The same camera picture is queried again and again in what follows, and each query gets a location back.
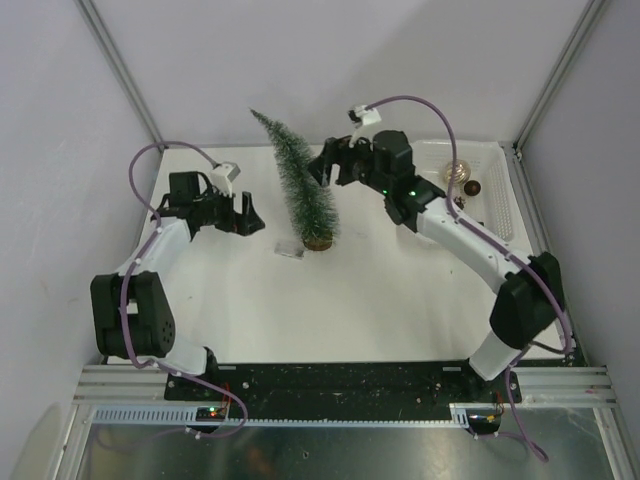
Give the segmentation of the clear fairy light battery box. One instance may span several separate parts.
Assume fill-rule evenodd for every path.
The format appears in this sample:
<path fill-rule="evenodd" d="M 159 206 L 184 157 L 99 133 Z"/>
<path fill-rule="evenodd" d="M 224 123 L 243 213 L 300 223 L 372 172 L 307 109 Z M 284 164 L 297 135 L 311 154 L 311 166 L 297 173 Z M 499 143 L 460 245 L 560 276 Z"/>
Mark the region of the clear fairy light battery box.
<path fill-rule="evenodd" d="M 274 253 L 287 258 L 302 259 L 305 248 L 302 244 L 292 241 L 278 241 L 274 248 Z"/>

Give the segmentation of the white plastic basket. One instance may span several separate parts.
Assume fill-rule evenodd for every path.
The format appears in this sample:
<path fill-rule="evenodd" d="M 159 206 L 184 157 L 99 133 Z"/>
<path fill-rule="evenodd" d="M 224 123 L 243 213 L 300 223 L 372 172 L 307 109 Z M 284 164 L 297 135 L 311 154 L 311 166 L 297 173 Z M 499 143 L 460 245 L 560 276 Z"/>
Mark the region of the white plastic basket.
<path fill-rule="evenodd" d="M 459 185 L 455 197 L 464 197 L 464 211 L 482 222 L 491 232 L 509 243 L 516 237 L 515 200 L 503 150 L 496 142 L 457 141 L 458 164 L 468 166 L 470 179 L 481 186 L 478 195 L 469 197 Z M 416 172 L 442 190 L 448 186 L 446 171 L 451 166 L 448 140 L 422 140 L 411 144 Z"/>

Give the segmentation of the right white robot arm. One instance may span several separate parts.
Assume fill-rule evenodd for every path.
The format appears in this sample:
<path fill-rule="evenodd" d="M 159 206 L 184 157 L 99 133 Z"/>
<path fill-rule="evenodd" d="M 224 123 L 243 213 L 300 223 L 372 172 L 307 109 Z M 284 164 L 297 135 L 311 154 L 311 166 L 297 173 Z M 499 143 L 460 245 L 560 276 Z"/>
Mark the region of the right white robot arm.
<path fill-rule="evenodd" d="M 386 130 L 372 140 L 329 138 L 308 166 L 322 186 L 359 182 L 380 193 L 396 225 L 445 247 L 471 268 L 496 295 L 490 331 L 469 357 L 461 376 L 463 393 L 484 401 L 497 389 L 497 376 L 513 365 L 536 337 L 564 317 L 558 260 L 548 252 L 516 253 L 506 242 L 451 203 L 445 192 L 420 176 L 406 135 Z"/>

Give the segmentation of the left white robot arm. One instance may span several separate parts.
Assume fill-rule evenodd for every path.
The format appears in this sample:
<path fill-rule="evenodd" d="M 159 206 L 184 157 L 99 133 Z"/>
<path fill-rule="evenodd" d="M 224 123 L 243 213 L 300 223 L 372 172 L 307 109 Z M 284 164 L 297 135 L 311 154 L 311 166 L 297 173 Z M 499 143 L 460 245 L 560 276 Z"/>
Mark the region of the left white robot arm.
<path fill-rule="evenodd" d="M 244 237 L 265 228 L 249 192 L 242 193 L 242 210 L 234 210 L 233 180 L 239 173 L 236 164 L 222 163 L 208 174 L 170 174 L 169 192 L 152 212 L 150 238 L 116 272 L 90 284 L 99 352 L 188 374 L 187 389 L 202 400 L 219 392 L 221 376 L 208 367 L 211 350 L 177 332 L 162 280 L 202 228 Z"/>

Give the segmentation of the small green christmas tree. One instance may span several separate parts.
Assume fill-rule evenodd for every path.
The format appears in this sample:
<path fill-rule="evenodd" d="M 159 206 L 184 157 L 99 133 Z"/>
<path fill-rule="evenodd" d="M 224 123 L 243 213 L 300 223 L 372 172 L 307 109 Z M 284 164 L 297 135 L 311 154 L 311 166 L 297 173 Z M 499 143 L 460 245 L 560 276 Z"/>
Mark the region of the small green christmas tree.
<path fill-rule="evenodd" d="M 339 214 L 330 190 L 308 171 L 314 159 L 309 143 L 283 122 L 255 109 L 250 112 L 264 128 L 273 147 L 294 233 L 307 250 L 328 250 L 339 233 Z"/>

